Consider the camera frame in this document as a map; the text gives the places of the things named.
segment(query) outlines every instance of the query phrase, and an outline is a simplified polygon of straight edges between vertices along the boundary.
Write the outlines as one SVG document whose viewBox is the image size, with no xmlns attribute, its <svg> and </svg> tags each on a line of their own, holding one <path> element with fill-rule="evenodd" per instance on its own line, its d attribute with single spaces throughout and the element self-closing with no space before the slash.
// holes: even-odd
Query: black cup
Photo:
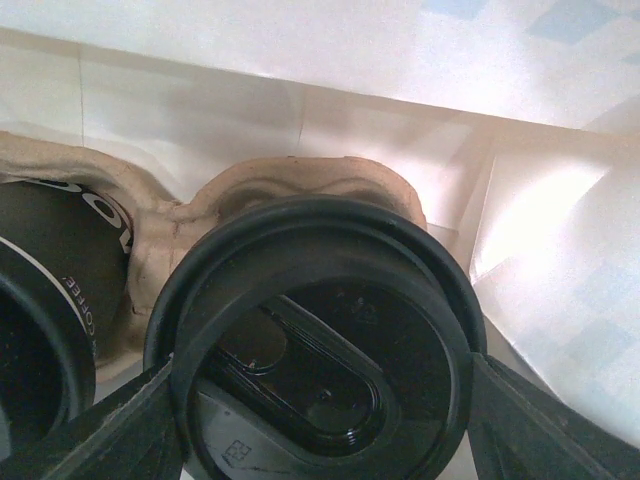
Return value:
<svg viewBox="0 0 640 480">
<path fill-rule="evenodd" d="M 92 405 L 131 242 L 122 208 L 86 187 L 0 185 L 0 459 Z"/>
</svg>

